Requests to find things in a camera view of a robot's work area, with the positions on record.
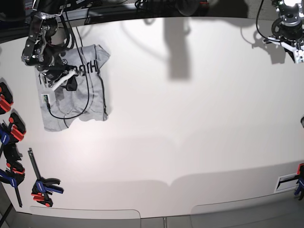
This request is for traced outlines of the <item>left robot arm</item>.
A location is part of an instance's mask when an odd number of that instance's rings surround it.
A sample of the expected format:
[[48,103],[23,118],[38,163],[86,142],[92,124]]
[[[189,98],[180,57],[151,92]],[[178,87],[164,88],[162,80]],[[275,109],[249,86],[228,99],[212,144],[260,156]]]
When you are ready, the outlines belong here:
[[278,18],[271,27],[271,36],[262,35],[263,42],[281,45],[290,52],[304,49],[303,1],[273,0]]

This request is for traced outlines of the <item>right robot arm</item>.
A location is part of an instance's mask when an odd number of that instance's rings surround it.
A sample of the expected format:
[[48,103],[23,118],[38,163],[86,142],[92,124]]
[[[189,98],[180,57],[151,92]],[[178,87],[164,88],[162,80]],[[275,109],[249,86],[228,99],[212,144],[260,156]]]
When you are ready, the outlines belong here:
[[[70,32],[62,16],[67,3],[67,0],[33,1],[29,34],[21,60],[25,65],[35,67],[48,87],[60,86],[67,91],[75,91],[79,71],[62,58],[69,49],[70,42]],[[60,17],[66,33],[63,45],[52,43],[52,37],[58,31],[56,17]]]

